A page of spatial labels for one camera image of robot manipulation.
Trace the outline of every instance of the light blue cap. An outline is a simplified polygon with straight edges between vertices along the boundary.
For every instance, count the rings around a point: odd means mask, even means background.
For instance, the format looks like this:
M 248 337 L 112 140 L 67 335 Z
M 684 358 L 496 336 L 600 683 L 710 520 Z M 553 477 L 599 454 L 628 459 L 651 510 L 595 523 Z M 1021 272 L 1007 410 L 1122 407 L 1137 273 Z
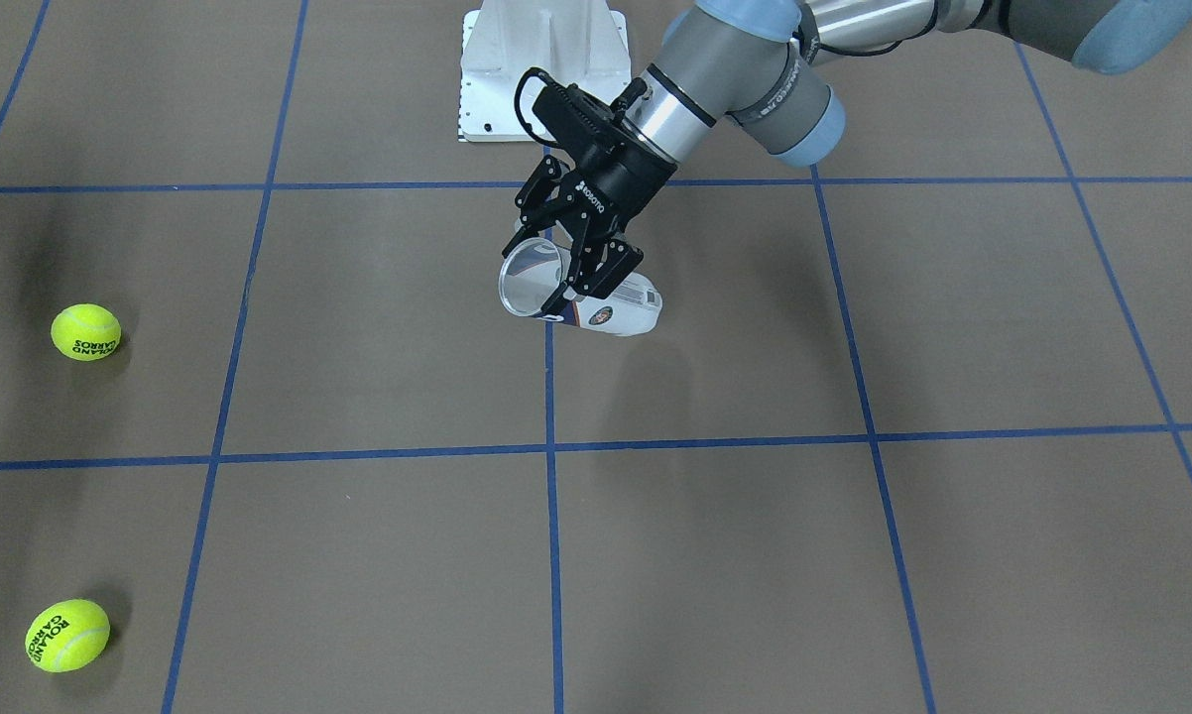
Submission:
M 1128 73 L 1165 49 L 1192 17 L 1192 0 L 1122 0 L 1085 36 L 1072 64 L 1105 75 Z
M 795 0 L 697 0 L 697 8 L 743 32 L 789 42 L 803 13 Z
M 808 168 L 830 155 L 833 148 L 838 145 L 838 139 L 842 139 L 842 131 L 844 131 L 845 126 L 846 112 L 831 86 L 830 104 L 826 104 L 826 110 L 821 114 L 818 125 L 813 126 L 808 136 L 801 138 L 797 144 L 791 145 L 790 149 L 783 150 L 781 154 L 772 154 L 772 156 L 788 167 Z

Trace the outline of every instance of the tennis ball logo text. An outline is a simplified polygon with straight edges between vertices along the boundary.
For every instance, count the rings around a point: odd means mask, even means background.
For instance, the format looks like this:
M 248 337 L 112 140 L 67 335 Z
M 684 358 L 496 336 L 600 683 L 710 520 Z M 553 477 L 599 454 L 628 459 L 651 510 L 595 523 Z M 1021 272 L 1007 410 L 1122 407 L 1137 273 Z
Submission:
M 27 657 L 31 657 L 33 662 L 39 662 L 44 656 L 44 646 L 49 645 L 49 640 L 54 639 L 63 629 L 70 628 L 72 623 L 62 619 L 62 615 L 54 615 L 49 619 L 42 628 L 32 637 L 32 640 L 27 642 Z
M 111 342 L 85 342 L 83 340 L 76 340 L 75 344 L 72 346 L 72 352 L 76 354 L 111 354 L 116 344 L 119 343 L 119 340 L 111 340 Z

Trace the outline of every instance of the tennis ball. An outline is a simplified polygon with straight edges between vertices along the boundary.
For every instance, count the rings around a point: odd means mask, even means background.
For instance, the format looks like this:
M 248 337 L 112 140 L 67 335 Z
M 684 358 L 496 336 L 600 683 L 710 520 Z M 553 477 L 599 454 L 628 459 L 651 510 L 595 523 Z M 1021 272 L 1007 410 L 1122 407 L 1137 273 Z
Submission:
M 46 672 L 70 672 L 93 662 L 111 637 L 111 622 L 97 602 L 67 600 L 32 620 L 24 645 L 27 657 Z
M 62 354 L 92 362 L 116 352 L 120 343 L 120 323 L 97 304 L 72 304 L 54 317 L 49 335 Z

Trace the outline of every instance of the gray floor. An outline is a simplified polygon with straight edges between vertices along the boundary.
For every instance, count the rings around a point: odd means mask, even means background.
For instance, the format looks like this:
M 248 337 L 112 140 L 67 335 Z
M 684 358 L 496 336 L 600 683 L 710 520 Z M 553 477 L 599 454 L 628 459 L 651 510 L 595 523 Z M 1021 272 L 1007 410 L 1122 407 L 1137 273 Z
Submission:
M 1192 26 L 822 68 L 840 148 L 721 125 L 616 340 L 497 304 L 476 5 L 0 0 L 0 713 L 1192 713 Z

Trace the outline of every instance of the black cable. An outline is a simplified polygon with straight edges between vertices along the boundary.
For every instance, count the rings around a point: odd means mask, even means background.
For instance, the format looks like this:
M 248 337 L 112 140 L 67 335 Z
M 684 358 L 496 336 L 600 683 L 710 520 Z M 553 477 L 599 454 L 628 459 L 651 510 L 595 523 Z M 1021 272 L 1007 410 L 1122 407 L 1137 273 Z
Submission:
M 926 26 L 919 29 L 917 35 L 911 35 L 908 37 L 905 37 L 905 39 L 917 39 L 918 37 L 923 37 L 924 35 L 926 35 L 926 32 L 931 32 L 932 29 L 936 29 L 937 21 L 940 21 L 940 0 L 936 0 L 936 2 L 931 4 L 931 19 L 927 19 Z M 826 50 L 826 52 L 831 52 L 840 57 L 877 57 L 880 55 L 887 55 L 888 52 L 892 52 L 892 50 L 895 50 L 896 46 L 900 46 L 900 42 L 905 42 L 905 39 L 896 39 L 893 44 L 882 46 L 879 50 L 844 50 L 842 49 L 842 46 L 825 44 L 824 42 L 821 43 L 821 49 Z
M 521 128 L 523 128 L 524 134 L 527 134 L 529 138 L 538 141 L 539 144 L 544 144 L 546 145 L 546 148 L 560 149 L 560 144 L 557 144 L 555 141 L 547 141 L 545 137 L 534 134 L 534 128 L 530 126 L 529 122 L 524 120 L 524 117 L 521 114 L 521 91 L 524 89 L 524 82 L 528 82 L 535 77 L 545 82 L 545 85 L 547 86 L 560 87 L 560 82 L 552 79 L 552 76 L 548 73 L 542 72 L 541 68 L 529 68 L 527 69 L 527 72 L 524 72 L 523 75 L 521 75 L 521 81 L 517 82 L 517 91 L 513 95 L 513 110 L 514 112 L 516 112 L 517 122 L 521 123 Z

